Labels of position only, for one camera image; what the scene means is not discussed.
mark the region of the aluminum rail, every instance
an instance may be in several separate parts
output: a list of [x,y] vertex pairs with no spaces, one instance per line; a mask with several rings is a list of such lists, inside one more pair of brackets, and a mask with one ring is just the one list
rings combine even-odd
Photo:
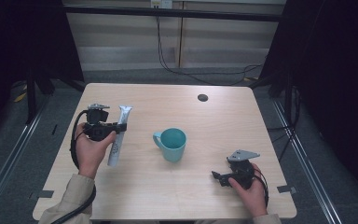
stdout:
[[40,109],[35,114],[34,119],[29,124],[25,125],[19,140],[11,150],[10,155],[8,156],[4,166],[0,170],[0,196],[5,189],[5,186],[7,185],[7,181],[9,180],[11,174],[13,173],[13,170],[16,167],[17,162],[20,159],[22,152],[26,148],[32,134],[34,133],[34,130],[37,124],[39,123],[42,112],[45,109],[47,102],[48,102],[48,97],[46,97],[44,101],[41,102]]
[[[281,120],[281,123],[284,127],[288,126],[286,121],[286,116],[284,115],[284,110],[281,103],[274,101],[273,102],[275,109],[278,113],[278,117]],[[293,133],[291,129],[286,129],[287,136],[290,138],[292,135],[292,146],[295,150],[295,153],[298,157],[298,160],[307,176],[307,179],[310,182],[313,192],[315,193],[316,198],[318,199],[319,205],[322,207],[324,214],[330,224],[341,224],[341,219],[339,218],[336,207],[328,196],[324,186],[322,185],[321,180],[317,176],[315,169],[313,169],[310,159],[307,156],[306,151],[301,145],[300,140],[298,139],[296,133]]]

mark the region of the mug handle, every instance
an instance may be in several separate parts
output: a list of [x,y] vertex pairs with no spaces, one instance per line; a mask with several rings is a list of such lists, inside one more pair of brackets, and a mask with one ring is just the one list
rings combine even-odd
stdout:
[[163,148],[160,139],[161,139],[161,133],[153,133],[153,140],[155,141],[156,145],[159,148]]

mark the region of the hand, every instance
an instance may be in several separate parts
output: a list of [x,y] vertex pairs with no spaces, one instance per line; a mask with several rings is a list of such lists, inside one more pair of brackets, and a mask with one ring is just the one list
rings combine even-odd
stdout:
[[107,147],[115,142],[116,133],[111,132],[101,142],[94,142],[83,133],[85,123],[76,127],[76,155],[79,162],[79,174],[94,179],[98,167],[103,161]]
[[[252,163],[258,171],[260,169],[256,164]],[[261,176],[260,172],[255,171],[255,175]],[[252,214],[252,217],[260,217],[267,214],[266,202],[264,199],[264,188],[260,181],[253,181],[249,189],[244,189],[234,178],[229,178],[228,182],[240,195],[243,205]]]

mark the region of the wall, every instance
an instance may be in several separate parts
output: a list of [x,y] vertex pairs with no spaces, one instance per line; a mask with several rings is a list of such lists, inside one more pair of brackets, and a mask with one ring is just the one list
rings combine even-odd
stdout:
[[[173,8],[242,13],[282,13],[277,4],[174,1]],[[110,7],[150,7],[150,1],[70,1]],[[158,29],[154,17],[67,14],[82,69],[115,70],[160,68]],[[207,19],[159,18],[164,61],[169,67],[243,67],[262,63],[269,52],[276,22],[224,21]]]

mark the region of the wrist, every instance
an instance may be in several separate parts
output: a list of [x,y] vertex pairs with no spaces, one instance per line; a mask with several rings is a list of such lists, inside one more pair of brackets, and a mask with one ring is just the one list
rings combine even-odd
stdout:
[[267,212],[267,209],[261,209],[259,211],[254,211],[252,213],[252,217],[262,217],[265,215],[268,215],[269,213]]
[[88,177],[90,179],[95,179],[95,176],[97,175],[98,168],[79,168],[79,175],[83,175],[85,177]]

